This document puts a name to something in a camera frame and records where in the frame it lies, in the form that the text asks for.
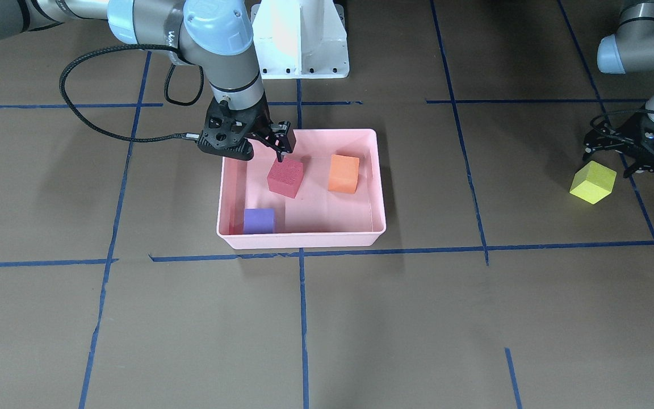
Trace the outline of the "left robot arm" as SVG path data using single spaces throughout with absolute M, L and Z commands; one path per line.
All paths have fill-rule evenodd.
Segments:
M 602 73 L 634 73 L 654 70 L 654 1 L 625 1 L 614 34 L 603 38 L 597 50 Z M 619 127 L 609 114 L 595 116 L 584 137 L 584 160 L 597 151 L 618 151 L 633 158 L 623 178 L 634 173 L 654 173 L 654 95 L 639 109 L 628 112 Z

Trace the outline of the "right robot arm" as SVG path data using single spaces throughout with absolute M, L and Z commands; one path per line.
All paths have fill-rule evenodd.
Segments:
M 92 130 L 125 140 L 76 108 L 65 88 L 70 73 L 94 57 L 147 50 L 166 55 L 172 68 L 197 67 L 199 85 L 209 85 L 213 97 L 202 131 L 138 138 L 138 143 L 192 140 L 203 153 L 241 161 L 252 160 L 254 141 L 273 150 L 277 161 L 294 151 L 290 123 L 271 119 L 243 1 L 0 1 L 0 40 L 75 20 L 106 21 L 120 41 L 76 58 L 58 81 L 66 106 Z

